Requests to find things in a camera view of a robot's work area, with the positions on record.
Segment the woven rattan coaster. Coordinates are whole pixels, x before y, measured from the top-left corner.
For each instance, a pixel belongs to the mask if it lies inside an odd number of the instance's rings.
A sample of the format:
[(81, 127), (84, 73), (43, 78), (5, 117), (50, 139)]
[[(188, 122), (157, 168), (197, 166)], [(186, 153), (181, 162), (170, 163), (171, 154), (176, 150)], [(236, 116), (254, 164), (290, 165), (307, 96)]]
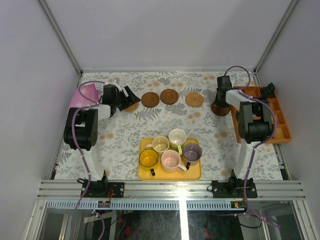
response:
[(136, 111), (138, 107), (139, 107), (139, 103), (136, 102), (136, 103), (132, 104), (130, 107), (126, 108), (124, 111), (127, 113), (132, 113), (132, 112)]
[(204, 98), (200, 93), (191, 92), (185, 97), (185, 102), (193, 108), (201, 107), (204, 103)]

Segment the brown wooden coaster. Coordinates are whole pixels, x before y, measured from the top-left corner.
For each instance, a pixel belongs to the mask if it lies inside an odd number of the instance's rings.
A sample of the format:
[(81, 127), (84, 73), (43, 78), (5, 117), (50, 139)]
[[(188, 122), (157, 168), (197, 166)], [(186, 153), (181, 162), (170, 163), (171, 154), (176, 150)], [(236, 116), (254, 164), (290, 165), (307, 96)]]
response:
[(159, 104), (159, 102), (160, 102), (160, 97), (155, 92), (146, 92), (141, 97), (141, 103), (143, 104), (143, 106), (147, 108), (154, 108)]
[(160, 94), (160, 100), (166, 105), (173, 105), (179, 99), (179, 94), (174, 89), (165, 89)]
[(224, 117), (229, 114), (230, 107), (219, 107), (216, 105), (216, 102), (214, 101), (211, 104), (211, 111), (218, 117)]

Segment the white mug green handle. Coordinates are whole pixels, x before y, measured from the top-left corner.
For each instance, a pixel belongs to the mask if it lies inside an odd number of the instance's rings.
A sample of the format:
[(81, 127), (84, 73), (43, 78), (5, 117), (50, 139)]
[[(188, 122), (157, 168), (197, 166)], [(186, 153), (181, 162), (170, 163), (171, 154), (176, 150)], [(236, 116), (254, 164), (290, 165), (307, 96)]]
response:
[(177, 151), (180, 155), (183, 153), (183, 146), (187, 140), (187, 135), (182, 129), (173, 129), (169, 135), (168, 140), (170, 148)]

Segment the purple grey mug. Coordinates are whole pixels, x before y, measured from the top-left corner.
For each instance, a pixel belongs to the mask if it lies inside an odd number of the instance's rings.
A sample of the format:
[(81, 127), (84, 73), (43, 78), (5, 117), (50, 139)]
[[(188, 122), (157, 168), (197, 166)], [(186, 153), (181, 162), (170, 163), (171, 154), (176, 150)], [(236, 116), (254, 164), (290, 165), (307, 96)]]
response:
[(202, 157), (202, 148), (196, 143), (188, 143), (183, 147), (182, 160), (187, 170), (196, 165)]

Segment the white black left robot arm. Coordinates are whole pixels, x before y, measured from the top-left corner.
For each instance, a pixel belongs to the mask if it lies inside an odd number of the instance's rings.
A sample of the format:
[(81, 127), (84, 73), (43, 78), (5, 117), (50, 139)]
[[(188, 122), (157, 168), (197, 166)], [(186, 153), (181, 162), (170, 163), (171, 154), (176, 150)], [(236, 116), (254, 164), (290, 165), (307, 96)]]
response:
[(117, 110), (123, 111), (141, 100), (128, 86), (121, 88), (116, 83), (104, 85), (102, 97), (98, 97), (93, 81), (88, 85), (81, 84), (75, 91), (75, 96), (80, 105), (68, 110), (63, 140), (71, 149), (80, 151), (89, 179), (95, 181), (92, 191), (102, 198), (109, 193), (110, 186), (103, 181), (106, 174), (95, 147), (98, 122), (111, 118)]

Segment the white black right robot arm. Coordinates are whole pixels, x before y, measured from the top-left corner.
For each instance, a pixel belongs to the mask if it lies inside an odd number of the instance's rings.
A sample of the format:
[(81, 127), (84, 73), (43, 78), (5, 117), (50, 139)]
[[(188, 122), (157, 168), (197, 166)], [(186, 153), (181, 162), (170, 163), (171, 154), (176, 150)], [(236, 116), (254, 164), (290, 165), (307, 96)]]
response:
[[(241, 147), (227, 189), (237, 198), (246, 191), (243, 182), (252, 180), (250, 172), (257, 148), (276, 133), (277, 117), (267, 99), (247, 95), (244, 87), (233, 87), (230, 77), (225, 74), (217, 78), (211, 110), (222, 117), (231, 107), (238, 110), (236, 132), (241, 138)], [(198, 180), (203, 155), (202, 147), (187, 142), (187, 135), (181, 129), (172, 130), (168, 137), (145, 138), (140, 143), (138, 177), (144, 181)]]

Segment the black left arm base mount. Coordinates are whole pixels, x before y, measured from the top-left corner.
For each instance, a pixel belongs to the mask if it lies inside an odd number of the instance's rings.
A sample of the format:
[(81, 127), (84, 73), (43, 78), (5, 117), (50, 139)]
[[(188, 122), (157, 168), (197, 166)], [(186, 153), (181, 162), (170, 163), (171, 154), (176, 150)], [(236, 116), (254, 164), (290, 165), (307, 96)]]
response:
[(77, 182), (82, 185), (81, 195), (84, 198), (123, 198), (125, 192), (124, 182), (110, 182), (104, 176), (102, 180), (91, 181), (78, 178)]

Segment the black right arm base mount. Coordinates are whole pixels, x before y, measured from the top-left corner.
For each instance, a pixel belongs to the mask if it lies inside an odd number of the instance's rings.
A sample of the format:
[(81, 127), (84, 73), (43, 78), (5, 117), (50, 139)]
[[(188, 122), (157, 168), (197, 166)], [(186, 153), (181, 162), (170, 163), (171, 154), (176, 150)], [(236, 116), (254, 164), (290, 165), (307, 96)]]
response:
[(247, 180), (245, 188), (244, 184), (244, 180), (231, 176), (227, 182), (212, 180), (211, 184), (207, 187), (207, 191), (212, 193), (213, 197), (217, 199), (243, 199), (245, 197), (245, 190), (248, 199), (256, 199), (258, 194), (253, 178)]

